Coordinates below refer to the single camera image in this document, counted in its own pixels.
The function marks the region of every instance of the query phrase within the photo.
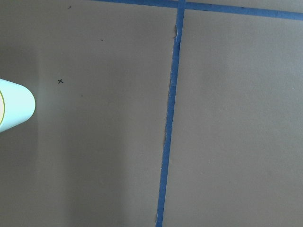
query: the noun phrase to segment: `blue tape line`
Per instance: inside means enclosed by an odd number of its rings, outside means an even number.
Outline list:
[[[291,19],[291,20],[303,20],[303,13],[286,12],[286,11],[271,10],[271,9],[255,9],[255,8],[245,8],[245,7],[237,7],[237,6],[212,5],[212,4],[195,3],[195,2],[187,2],[185,8],[202,10],[202,11],[211,11],[211,12],[253,15],[260,17],[274,17],[274,18],[283,18],[283,19]]]
[[[172,0],[94,0],[94,1],[107,1],[124,4],[144,5],[144,6],[159,6],[168,8],[177,8],[178,2]]]
[[[160,176],[156,227],[162,227],[162,223],[163,223],[163,213],[164,213],[164,204],[165,204],[165,195],[166,195],[167,175],[169,169],[170,142],[171,142],[171,134],[172,134],[172,123],[174,120],[184,10],[185,10],[185,0],[179,0],[177,21],[176,21],[177,36],[174,41],[172,65],[170,72],[169,97],[168,97],[168,107],[167,107],[167,116],[166,116],[166,137],[165,137],[163,156],[162,156],[162,168],[161,168],[161,176]]]

